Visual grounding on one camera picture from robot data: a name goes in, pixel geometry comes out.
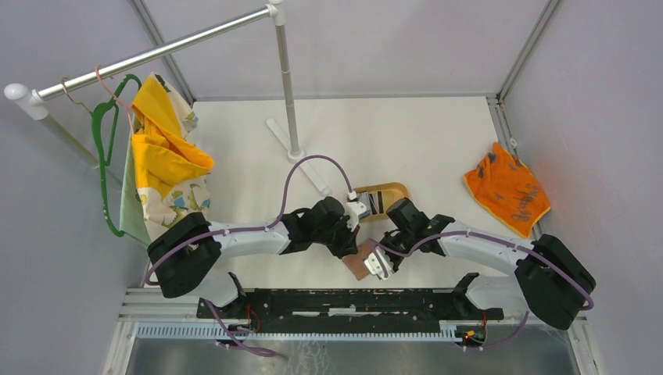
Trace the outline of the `tan oval tray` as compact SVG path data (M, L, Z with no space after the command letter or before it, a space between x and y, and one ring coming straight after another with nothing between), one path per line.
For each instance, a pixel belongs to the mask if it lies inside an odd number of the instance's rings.
M399 201L401 198L409 198L410 193L407 189L407 187L399 182L391 182L391 183L386 183L386 184L377 184L377 185L369 185L369 186L364 186L364 187L355 187L354 191L356 191L358 194L361 194L361 199L369 204L368 201L368 192L369 191L382 191L383 194L383 202L384 202L384 213L381 215L373 216L372 214L366 218L363 218L360 222L361 223L366 223L366 222L373 222L373 221L381 221L381 220L387 220L389 217L387 215L387 210L389 207Z

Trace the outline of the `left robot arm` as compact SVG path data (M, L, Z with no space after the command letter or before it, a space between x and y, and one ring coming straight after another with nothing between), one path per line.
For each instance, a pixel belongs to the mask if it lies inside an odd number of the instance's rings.
M359 222L370 208L358 198L342 203L326 197L310 209L282 215L274 224L252 227L210 222L202 213L188 214L147 248L152 269L164 298L186 295L205 299L227 318L245 310L238 278L221 272L223 259L247 255L288 255L323 245L341 259L357 253Z

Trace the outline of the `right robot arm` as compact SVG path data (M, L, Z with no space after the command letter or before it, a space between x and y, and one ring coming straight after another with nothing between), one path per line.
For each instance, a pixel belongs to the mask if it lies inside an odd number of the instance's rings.
M380 244L398 267L415 252L465 259L500 272L477 275L451 298L453 312L471 319L481 310L531 313L545 324L567 330L580 312L594 306L596 281L557 237L509 238L470 227L450 216L428 217L409 198L386 211L396 232Z

